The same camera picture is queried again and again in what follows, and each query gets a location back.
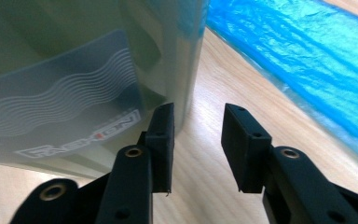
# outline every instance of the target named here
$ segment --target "wooden floor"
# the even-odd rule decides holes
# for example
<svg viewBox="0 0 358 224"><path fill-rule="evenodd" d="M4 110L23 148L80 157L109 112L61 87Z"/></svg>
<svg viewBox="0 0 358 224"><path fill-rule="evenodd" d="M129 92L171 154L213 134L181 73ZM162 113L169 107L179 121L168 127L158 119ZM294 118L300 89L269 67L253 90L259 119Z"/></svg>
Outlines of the wooden floor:
<svg viewBox="0 0 358 224"><path fill-rule="evenodd" d="M331 2L358 13L358 1ZM172 194L154 196L155 223L268 223L261 195L238 193L220 147L226 102L251 111L274 146L303 150L329 180L358 192L358 157L207 30L192 107L176 138ZM0 223L10 220L35 186L53 177L0 166Z"/></svg>

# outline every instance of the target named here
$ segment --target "translucent plastic container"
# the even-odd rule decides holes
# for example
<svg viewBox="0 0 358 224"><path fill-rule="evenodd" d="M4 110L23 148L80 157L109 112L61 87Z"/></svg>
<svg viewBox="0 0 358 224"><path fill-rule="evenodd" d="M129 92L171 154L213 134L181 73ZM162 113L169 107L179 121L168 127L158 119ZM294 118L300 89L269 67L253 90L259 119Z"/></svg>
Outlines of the translucent plastic container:
<svg viewBox="0 0 358 224"><path fill-rule="evenodd" d="M98 177L158 105L179 131L208 2L0 1L0 163Z"/></svg>

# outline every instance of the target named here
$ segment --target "blue tarp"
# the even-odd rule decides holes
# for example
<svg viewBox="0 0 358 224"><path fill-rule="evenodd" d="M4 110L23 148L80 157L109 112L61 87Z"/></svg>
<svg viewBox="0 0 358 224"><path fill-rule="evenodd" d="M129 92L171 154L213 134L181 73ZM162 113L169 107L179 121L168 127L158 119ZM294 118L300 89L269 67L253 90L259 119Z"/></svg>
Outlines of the blue tarp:
<svg viewBox="0 0 358 224"><path fill-rule="evenodd" d="M358 153L358 17L317 0L211 0L208 13L212 30Z"/></svg>

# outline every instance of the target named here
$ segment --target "metal screw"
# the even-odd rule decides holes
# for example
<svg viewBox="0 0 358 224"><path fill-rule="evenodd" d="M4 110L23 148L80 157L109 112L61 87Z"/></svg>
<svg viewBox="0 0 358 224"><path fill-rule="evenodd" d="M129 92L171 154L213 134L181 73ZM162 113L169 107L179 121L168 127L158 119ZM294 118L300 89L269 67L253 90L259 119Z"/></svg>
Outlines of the metal screw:
<svg viewBox="0 0 358 224"><path fill-rule="evenodd" d="M63 183L53 184L42 190L39 198L42 201L52 201L60 198L66 192L66 186Z"/></svg>
<svg viewBox="0 0 358 224"><path fill-rule="evenodd" d="M281 150L281 153L283 154L283 156L290 158L290 159L298 159L300 158L300 154L298 154L298 152L290 149L290 148L285 148Z"/></svg>
<svg viewBox="0 0 358 224"><path fill-rule="evenodd" d="M140 155L142 155L142 150L137 147L130 148L126 151L127 157L139 157Z"/></svg>

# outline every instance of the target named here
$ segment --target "blue plastic bag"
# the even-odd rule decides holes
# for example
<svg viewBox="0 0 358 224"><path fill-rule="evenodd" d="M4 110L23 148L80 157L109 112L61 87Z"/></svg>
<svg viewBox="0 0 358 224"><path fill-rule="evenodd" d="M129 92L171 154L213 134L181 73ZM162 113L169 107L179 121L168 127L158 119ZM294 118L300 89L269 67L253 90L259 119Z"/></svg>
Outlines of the blue plastic bag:
<svg viewBox="0 0 358 224"><path fill-rule="evenodd" d="M316 0L211 0L207 24L358 152L358 17Z"/></svg>

